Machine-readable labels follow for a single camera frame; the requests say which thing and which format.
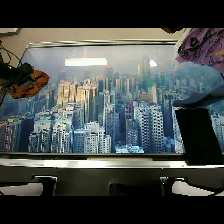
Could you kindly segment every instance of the wall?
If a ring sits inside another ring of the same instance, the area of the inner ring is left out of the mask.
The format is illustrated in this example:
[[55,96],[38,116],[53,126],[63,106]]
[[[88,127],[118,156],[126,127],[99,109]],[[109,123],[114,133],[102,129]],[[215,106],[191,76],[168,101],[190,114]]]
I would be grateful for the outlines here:
[[[3,46],[21,57],[27,44],[44,41],[109,39],[178,39],[182,31],[168,34],[160,28],[22,28],[19,35],[0,37]],[[11,65],[18,61],[12,57]]]

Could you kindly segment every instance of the purple cloth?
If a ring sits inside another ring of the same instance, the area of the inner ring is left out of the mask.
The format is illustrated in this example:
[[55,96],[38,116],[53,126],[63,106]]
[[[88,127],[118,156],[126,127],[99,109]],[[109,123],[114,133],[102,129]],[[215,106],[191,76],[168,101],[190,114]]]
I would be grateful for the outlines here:
[[178,54],[179,63],[191,61],[224,73],[224,28],[193,28]]

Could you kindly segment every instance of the cityscape picture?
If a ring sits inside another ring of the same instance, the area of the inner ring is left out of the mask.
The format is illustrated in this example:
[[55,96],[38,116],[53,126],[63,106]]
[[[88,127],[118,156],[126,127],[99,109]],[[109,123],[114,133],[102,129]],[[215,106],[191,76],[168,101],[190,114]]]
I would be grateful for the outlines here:
[[[184,153],[172,103],[223,83],[172,44],[28,48],[22,62],[51,78],[34,97],[6,94],[0,152]],[[223,150],[223,101],[209,111]]]

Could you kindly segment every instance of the purple fabric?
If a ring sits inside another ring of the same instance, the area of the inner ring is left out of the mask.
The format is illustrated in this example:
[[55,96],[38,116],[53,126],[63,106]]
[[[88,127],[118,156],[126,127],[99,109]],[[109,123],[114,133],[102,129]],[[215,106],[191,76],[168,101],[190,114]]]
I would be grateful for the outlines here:
[[191,61],[224,72],[224,28],[193,28],[178,49],[179,63]]

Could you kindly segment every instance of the orange cloth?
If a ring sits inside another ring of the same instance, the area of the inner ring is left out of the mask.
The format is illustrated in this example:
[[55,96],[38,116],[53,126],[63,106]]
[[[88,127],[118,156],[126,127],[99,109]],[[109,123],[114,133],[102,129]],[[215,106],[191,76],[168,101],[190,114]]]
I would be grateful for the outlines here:
[[33,83],[24,84],[21,86],[14,84],[8,88],[8,92],[13,99],[35,96],[48,84],[48,80],[50,79],[50,76],[39,70],[34,70],[30,77],[34,80]]

